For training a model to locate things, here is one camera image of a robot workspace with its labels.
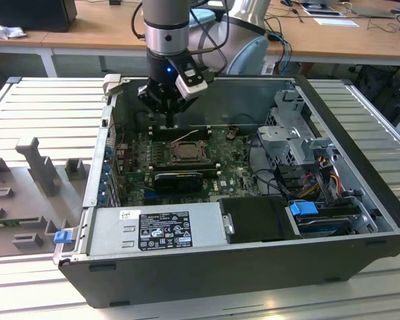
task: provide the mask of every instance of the motherboard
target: motherboard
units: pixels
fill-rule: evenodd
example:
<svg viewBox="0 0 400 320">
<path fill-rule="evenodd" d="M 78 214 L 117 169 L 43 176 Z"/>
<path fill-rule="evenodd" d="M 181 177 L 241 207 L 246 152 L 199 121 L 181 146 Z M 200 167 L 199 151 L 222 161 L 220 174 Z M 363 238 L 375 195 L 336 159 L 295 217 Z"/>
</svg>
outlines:
<svg viewBox="0 0 400 320">
<path fill-rule="evenodd" d="M 150 130 L 118 137 L 121 204 L 215 202 L 259 195 L 246 154 L 247 136 L 236 128 Z"/>
</svg>

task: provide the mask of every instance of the power supply label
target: power supply label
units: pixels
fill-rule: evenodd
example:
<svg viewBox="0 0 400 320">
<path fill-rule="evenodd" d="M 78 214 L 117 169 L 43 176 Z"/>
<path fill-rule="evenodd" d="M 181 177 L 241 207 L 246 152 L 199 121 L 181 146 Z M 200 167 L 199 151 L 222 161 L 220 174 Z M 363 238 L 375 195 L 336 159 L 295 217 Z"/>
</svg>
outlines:
<svg viewBox="0 0 400 320">
<path fill-rule="evenodd" d="M 139 215 L 138 230 L 142 251 L 193 246 L 188 211 Z"/>
</svg>

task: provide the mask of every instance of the yellow wire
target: yellow wire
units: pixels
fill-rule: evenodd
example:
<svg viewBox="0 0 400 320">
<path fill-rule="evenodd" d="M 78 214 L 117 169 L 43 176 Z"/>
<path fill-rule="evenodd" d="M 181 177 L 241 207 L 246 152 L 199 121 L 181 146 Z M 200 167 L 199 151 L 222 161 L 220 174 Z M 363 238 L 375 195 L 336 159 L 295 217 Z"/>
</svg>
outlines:
<svg viewBox="0 0 400 320">
<path fill-rule="evenodd" d="M 331 175 L 331 177 L 335 180 L 336 192 L 339 194 L 339 178 L 336 175 Z"/>
<path fill-rule="evenodd" d="M 314 190 L 316 190 L 319 187 L 319 184 L 316 183 L 313 187 L 311 187 L 310 189 L 306 190 L 304 193 L 302 193 L 299 197 L 305 197 L 306 195 L 309 195 L 310 193 L 312 193 Z"/>
</svg>

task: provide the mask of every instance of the white tissue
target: white tissue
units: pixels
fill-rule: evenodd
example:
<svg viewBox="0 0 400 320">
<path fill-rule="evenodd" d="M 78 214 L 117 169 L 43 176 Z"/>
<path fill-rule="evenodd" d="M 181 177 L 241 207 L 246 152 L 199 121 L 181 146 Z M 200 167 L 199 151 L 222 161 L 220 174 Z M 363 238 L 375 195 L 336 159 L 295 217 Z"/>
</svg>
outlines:
<svg viewBox="0 0 400 320">
<path fill-rule="evenodd" d="M 4 27 L 0 25 L 0 38 L 8 40 L 8 38 L 19 38 L 24 37 L 27 34 L 20 27 Z"/>
</svg>

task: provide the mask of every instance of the blue cable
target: blue cable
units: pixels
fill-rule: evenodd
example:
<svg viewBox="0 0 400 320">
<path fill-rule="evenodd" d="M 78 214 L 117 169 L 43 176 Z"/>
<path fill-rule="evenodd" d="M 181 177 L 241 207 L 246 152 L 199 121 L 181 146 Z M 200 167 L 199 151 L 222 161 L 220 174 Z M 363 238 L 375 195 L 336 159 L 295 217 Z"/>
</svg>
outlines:
<svg viewBox="0 0 400 320">
<path fill-rule="evenodd" d="M 287 45 L 286 40 L 284 40 L 282 37 L 280 37 L 278 34 L 274 33 L 274 32 L 270 32 L 270 34 L 272 34 L 274 37 L 278 38 L 278 40 L 280 40 L 280 42 L 284 45 L 285 47 L 285 51 L 286 51 L 286 62 L 285 62 L 285 66 L 282 68 L 280 74 L 284 74 L 287 65 L 289 64 L 289 46 Z"/>
</svg>

